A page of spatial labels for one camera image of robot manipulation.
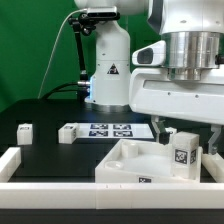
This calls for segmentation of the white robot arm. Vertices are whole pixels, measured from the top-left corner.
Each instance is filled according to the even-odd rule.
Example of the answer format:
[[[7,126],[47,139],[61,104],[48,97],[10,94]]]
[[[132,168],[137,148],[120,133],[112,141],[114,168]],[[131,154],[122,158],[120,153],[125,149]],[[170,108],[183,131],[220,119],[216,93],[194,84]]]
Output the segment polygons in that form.
[[[224,128],[224,0],[74,0],[83,31],[96,30],[96,72],[87,102],[211,125],[208,152]],[[130,51],[119,15],[146,11],[161,40]]]

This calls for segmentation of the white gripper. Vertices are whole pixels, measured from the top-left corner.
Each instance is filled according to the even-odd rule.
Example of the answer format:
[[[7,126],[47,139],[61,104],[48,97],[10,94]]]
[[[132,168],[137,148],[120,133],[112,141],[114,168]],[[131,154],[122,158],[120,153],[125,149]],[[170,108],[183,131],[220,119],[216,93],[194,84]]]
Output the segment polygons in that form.
[[[224,65],[204,70],[199,81],[172,81],[168,70],[160,68],[165,49],[165,42],[158,41],[132,54],[137,68],[131,74],[129,105],[134,112],[153,115],[155,140],[163,145],[169,143],[170,133],[159,116],[213,124],[208,153],[214,155],[224,125]]]

